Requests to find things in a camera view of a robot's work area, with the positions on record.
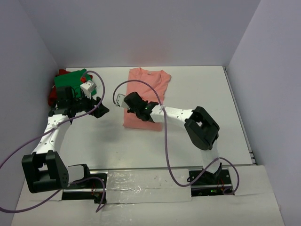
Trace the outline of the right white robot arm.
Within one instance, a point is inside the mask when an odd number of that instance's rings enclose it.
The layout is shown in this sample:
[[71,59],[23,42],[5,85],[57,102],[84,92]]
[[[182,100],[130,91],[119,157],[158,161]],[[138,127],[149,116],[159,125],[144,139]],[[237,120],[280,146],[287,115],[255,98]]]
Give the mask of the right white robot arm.
[[137,92],[127,96],[119,94],[118,104],[133,113],[142,121],[176,125],[186,130],[192,144],[200,149],[201,158],[205,166],[219,157],[217,139],[219,125],[210,114],[200,106],[195,109],[178,109],[160,105],[158,102],[143,100]]

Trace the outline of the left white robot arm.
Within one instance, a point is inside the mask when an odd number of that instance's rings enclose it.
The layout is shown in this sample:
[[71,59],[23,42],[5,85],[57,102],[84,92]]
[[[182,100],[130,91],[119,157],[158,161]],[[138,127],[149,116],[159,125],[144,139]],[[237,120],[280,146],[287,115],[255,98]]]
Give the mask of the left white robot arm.
[[71,86],[57,88],[57,99],[48,113],[45,135],[31,154],[24,155],[22,167],[31,193],[41,193],[66,189],[76,182],[80,187],[88,187],[92,182],[86,164],[65,166],[59,155],[65,134],[72,125],[76,114],[92,115],[100,118],[109,112],[100,97],[92,98]]

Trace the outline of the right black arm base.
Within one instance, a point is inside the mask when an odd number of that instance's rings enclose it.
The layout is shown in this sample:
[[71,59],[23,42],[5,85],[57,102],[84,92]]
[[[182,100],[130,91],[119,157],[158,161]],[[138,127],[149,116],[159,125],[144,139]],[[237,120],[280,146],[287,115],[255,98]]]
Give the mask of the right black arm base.
[[234,190],[228,169],[220,169],[217,175],[205,172],[190,186],[192,197],[231,194]]

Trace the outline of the salmon pink t-shirt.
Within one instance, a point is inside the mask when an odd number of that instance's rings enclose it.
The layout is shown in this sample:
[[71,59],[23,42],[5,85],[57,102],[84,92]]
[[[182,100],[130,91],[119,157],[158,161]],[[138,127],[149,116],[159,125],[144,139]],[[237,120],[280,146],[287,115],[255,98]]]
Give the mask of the salmon pink t-shirt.
[[[142,68],[133,68],[129,70],[129,80],[140,80],[148,83],[154,88],[160,98],[164,100],[164,95],[167,90],[168,84],[171,80],[171,75],[163,70],[149,71]],[[157,97],[154,92],[147,85],[140,82],[129,82],[127,84],[126,94],[137,92],[143,100],[157,102]],[[135,114],[124,111],[123,126],[128,129],[145,129],[153,131],[161,131],[162,126],[160,123],[144,122],[138,119]]]

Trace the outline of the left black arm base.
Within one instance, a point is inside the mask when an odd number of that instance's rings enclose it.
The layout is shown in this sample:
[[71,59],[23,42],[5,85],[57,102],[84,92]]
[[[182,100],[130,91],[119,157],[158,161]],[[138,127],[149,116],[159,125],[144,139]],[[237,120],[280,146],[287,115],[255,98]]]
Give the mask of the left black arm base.
[[63,201],[89,200],[99,204],[103,195],[103,185],[98,179],[90,179],[81,183],[70,185],[63,190]]

